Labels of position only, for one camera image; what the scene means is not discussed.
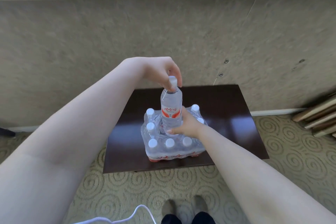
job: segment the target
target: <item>black pants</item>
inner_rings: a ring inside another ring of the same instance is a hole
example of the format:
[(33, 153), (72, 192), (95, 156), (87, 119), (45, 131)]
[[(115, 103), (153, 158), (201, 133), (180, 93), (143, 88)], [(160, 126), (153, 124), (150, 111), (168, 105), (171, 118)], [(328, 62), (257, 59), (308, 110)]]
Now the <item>black pants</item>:
[[(182, 222), (174, 214), (167, 214), (163, 217), (161, 224), (182, 224)], [(191, 224), (215, 224), (215, 221), (208, 213), (199, 212)]]

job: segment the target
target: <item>hand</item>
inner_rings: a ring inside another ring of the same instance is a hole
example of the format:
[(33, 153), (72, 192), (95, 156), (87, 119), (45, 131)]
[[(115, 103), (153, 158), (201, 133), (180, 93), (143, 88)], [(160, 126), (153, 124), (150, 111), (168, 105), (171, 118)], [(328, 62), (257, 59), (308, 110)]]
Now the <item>hand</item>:
[(184, 106), (182, 107), (182, 118), (182, 126), (178, 128), (172, 128), (167, 132), (172, 135), (184, 134), (188, 137), (199, 139), (199, 130), (205, 125), (196, 120), (195, 117), (190, 112), (188, 112)]
[(180, 69), (171, 57), (143, 58), (143, 61), (145, 63), (144, 78), (157, 82), (166, 90), (173, 91), (168, 78), (169, 75), (173, 75), (177, 78), (177, 85), (182, 87)]

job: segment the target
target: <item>forearm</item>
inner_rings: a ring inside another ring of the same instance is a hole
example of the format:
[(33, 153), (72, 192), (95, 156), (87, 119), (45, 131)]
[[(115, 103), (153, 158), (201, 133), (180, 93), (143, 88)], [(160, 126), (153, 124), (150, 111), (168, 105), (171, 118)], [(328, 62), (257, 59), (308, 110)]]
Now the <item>forearm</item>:
[(202, 126), (199, 139), (251, 223), (335, 223), (303, 190), (212, 128)]
[(144, 68), (123, 61), (44, 122), (13, 154), (85, 171), (117, 123)]

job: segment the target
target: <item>white bottle cap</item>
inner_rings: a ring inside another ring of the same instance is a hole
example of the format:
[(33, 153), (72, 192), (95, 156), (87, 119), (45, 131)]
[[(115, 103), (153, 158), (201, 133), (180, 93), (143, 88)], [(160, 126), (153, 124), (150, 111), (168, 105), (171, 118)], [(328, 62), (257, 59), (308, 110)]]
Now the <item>white bottle cap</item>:
[(150, 123), (147, 124), (146, 128), (147, 128), (148, 132), (152, 132), (155, 128), (155, 124), (153, 122), (150, 122)]
[(184, 146), (191, 146), (192, 140), (190, 137), (183, 138), (183, 145)]
[(166, 140), (166, 147), (167, 148), (171, 148), (171, 147), (173, 147), (175, 145), (175, 141), (174, 141), (174, 139), (172, 139), (172, 138), (168, 138), (167, 140)]
[(169, 76), (169, 81), (171, 83), (171, 86), (176, 89), (177, 88), (177, 79), (175, 76)]
[(154, 114), (154, 109), (153, 108), (148, 108), (146, 111), (147, 116), (150, 118)]
[(202, 118), (197, 118), (197, 120), (198, 120), (200, 123), (204, 124), (204, 120), (203, 120)]
[(193, 111), (193, 112), (199, 112), (199, 110), (200, 110), (200, 107), (198, 106), (198, 105), (192, 105), (191, 106), (191, 111)]
[(155, 148), (157, 145), (158, 145), (158, 142), (154, 138), (150, 139), (149, 142), (148, 142), (149, 148)]

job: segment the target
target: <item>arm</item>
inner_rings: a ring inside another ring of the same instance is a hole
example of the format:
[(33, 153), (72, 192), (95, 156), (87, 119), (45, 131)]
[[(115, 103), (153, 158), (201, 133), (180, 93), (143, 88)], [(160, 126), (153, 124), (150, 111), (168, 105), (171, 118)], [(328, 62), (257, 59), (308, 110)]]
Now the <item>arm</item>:
[(182, 85), (170, 57), (124, 60), (52, 115), (0, 165), (1, 223), (61, 223), (141, 78)]
[(183, 125), (172, 134), (198, 138), (249, 221), (336, 223), (336, 216), (255, 155), (199, 123), (183, 108)]

